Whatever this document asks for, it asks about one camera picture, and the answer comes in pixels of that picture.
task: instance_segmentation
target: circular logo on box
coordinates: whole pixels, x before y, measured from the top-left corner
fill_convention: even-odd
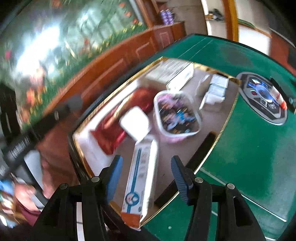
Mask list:
[[[135,206],[139,203],[139,200],[140,198],[137,193],[130,192],[128,195],[126,195],[126,203],[128,205]]]

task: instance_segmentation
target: purple can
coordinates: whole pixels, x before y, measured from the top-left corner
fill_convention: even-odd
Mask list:
[[[160,11],[160,17],[161,17],[164,25],[169,24],[168,16],[167,16],[167,14],[166,14],[166,12],[164,10]]]
[[[171,12],[169,9],[167,9],[167,10],[165,11],[165,13],[166,13],[167,18],[168,18],[168,23],[169,23],[169,24],[174,24],[174,18],[173,18],[173,14],[172,14],[172,12]]]

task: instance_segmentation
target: green table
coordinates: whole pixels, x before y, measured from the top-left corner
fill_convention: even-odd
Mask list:
[[[161,56],[191,60],[232,76],[244,71],[272,76],[289,90],[287,94],[296,96],[290,81],[295,77],[290,72],[267,56],[227,40],[190,35],[149,61]],[[270,239],[281,235],[296,211],[295,124],[296,116],[290,111],[284,125],[269,124],[239,96],[222,136],[197,173],[213,184],[235,184],[253,201],[247,200],[264,235]],[[191,210],[178,196],[145,227],[160,240],[183,240]],[[212,213],[209,240],[215,239],[217,205],[213,205]]]

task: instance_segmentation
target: clear plastic tub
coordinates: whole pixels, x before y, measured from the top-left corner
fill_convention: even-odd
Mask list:
[[[160,109],[159,109],[159,102],[163,101],[163,97],[167,97],[167,96],[180,96],[181,99],[184,102],[184,106],[186,106],[188,108],[188,110],[190,110],[196,121],[193,122],[192,127],[193,129],[186,132],[186,133],[178,133],[178,134],[173,134],[168,132],[167,130],[164,129],[163,126],[163,122],[161,120],[161,116],[160,116]],[[161,141],[166,141],[168,143],[175,143],[178,141],[182,141],[185,138],[189,137],[189,136],[193,136],[195,134],[197,134],[202,126],[202,120],[200,115],[197,113],[195,107],[194,107],[194,101],[192,99],[192,97],[188,94],[186,94],[183,91],[178,91],[178,92],[170,92],[170,91],[161,91],[159,92],[155,98],[154,98],[154,122],[155,122],[155,127],[158,130],[159,134],[160,134],[160,140]]]

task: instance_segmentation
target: flower mural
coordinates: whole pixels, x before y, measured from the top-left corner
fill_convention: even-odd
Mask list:
[[[33,0],[0,39],[0,82],[15,89],[22,123],[37,121],[103,51],[146,28],[128,0]]]

